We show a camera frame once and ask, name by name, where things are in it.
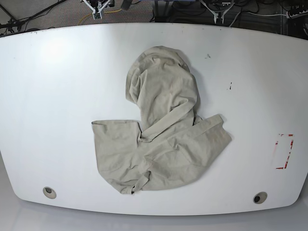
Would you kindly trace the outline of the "right table grommet hole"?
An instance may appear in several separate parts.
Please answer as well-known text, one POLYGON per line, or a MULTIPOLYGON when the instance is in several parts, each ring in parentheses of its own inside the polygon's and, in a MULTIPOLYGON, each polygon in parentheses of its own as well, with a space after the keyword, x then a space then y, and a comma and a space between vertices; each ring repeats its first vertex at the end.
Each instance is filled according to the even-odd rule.
POLYGON ((268 197, 268 194, 266 192, 259 192, 254 196, 253 202, 255 204, 262 204, 265 202, 267 197, 268 197))

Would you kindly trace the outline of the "left table grommet hole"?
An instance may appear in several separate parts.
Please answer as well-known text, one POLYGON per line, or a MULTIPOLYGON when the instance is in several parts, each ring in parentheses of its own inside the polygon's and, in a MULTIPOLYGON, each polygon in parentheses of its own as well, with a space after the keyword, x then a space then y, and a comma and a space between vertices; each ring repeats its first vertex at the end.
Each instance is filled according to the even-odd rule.
POLYGON ((50 187, 44 187, 43 188, 43 194, 49 199, 55 199, 56 198, 56 192, 50 187))

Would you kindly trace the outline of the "red tape rectangle marking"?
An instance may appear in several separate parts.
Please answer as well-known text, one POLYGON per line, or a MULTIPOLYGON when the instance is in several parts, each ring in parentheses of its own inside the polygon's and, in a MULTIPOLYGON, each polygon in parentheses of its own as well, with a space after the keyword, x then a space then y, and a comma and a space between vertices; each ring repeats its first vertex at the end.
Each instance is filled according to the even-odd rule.
POLYGON ((275 142, 272 164, 275 169, 286 169, 292 152, 294 134, 278 134, 275 142))

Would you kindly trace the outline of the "white power strip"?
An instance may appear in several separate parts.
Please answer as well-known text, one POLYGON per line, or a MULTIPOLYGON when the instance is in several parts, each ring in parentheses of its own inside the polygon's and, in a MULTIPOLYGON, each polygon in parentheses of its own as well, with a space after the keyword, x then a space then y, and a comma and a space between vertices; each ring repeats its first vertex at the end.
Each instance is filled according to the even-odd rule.
POLYGON ((290 10, 286 13, 286 17, 288 19, 295 19, 298 17, 302 16, 307 16, 308 15, 308 4, 307 3, 302 3, 297 6, 292 6, 290 10))

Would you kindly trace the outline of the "table grommet hole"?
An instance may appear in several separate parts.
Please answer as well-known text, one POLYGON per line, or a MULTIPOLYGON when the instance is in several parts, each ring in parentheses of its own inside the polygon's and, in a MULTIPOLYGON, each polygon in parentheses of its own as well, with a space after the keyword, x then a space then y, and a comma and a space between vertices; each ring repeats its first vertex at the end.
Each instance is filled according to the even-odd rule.
POLYGON ((253 202, 255 204, 262 204, 265 202, 267 197, 268 197, 268 194, 266 192, 259 192, 254 196, 253 202))
POLYGON ((56 192, 50 187, 44 187, 43 188, 43 194, 49 199, 55 199, 56 198, 56 192))

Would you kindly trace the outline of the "beige T-shirt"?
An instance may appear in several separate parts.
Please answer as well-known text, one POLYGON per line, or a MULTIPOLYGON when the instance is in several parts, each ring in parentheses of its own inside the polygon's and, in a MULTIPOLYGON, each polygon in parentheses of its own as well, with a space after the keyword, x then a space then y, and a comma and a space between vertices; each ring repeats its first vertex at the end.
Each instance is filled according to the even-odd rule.
POLYGON ((97 169, 121 194, 169 190, 198 180, 231 142, 223 119, 195 111, 194 76, 178 53, 155 46, 133 63, 126 99, 141 120, 92 122, 97 169))

